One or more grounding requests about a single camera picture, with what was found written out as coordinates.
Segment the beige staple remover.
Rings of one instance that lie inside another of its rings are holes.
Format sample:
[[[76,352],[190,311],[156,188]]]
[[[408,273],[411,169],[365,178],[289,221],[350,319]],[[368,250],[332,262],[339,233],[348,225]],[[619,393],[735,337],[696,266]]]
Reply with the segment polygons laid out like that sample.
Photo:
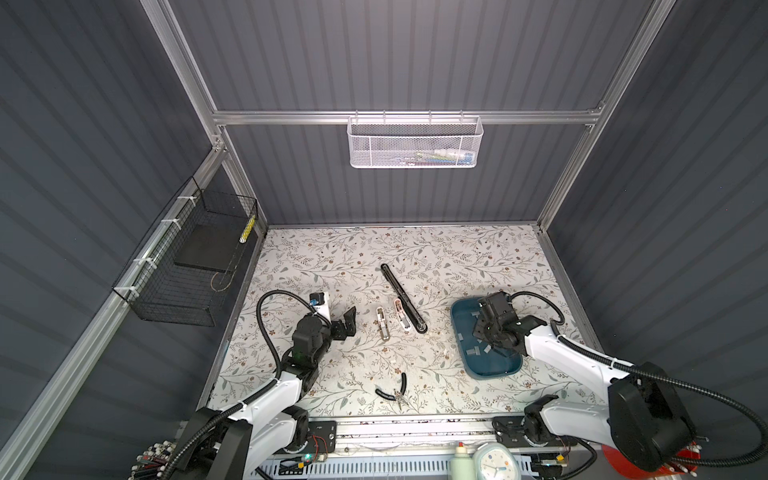
[[[387,342],[390,340],[391,335],[390,335],[389,325],[385,316],[385,312],[382,307],[376,308],[376,317],[377,317],[377,325],[378,325],[378,330],[379,330],[381,339],[384,342]]]

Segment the black stapler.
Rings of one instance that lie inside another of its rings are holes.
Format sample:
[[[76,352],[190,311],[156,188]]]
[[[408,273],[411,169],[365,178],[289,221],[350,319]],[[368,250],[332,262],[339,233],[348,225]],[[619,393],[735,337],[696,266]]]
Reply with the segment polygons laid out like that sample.
[[[387,282],[391,285],[391,287],[395,291],[398,300],[402,304],[402,310],[405,314],[405,317],[409,320],[411,325],[415,328],[415,330],[419,334],[426,334],[428,331],[428,326],[426,324],[426,321],[423,319],[421,314],[417,311],[415,305],[412,303],[411,299],[403,289],[402,285],[395,278],[389,265],[386,263],[382,263],[380,265],[380,269],[385,279],[387,280]]]

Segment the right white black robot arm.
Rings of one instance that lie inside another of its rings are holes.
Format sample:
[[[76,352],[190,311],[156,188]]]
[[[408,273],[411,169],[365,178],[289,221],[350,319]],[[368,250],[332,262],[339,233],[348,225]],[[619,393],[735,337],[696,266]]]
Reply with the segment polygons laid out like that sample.
[[[546,394],[525,407],[519,429],[532,446],[557,438],[599,444],[609,463],[627,478],[661,472],[696,472],[700,459],[695,427],[675,389],[660,381],[663,370],[651,365],[630,373],[631,363],[607,357],[573,342],[561,330],[560,309],[552,320],[522,316],[514,295],[494,292],[469,302],[473,335],[492,349],[546,363],[590,390],[596,404]]]

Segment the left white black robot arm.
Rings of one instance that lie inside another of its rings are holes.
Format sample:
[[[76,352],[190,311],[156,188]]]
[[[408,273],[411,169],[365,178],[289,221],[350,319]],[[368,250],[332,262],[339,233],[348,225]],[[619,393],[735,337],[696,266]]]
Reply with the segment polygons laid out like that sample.
[[[242,479],[279,450],[305,448],[309,414],[298,402],[317,380],[331,342],[357,333],[355,307],[330,323],[323,312],[313,305],[299,320],[276,377],[228,408],[193,414],[159,479]]]

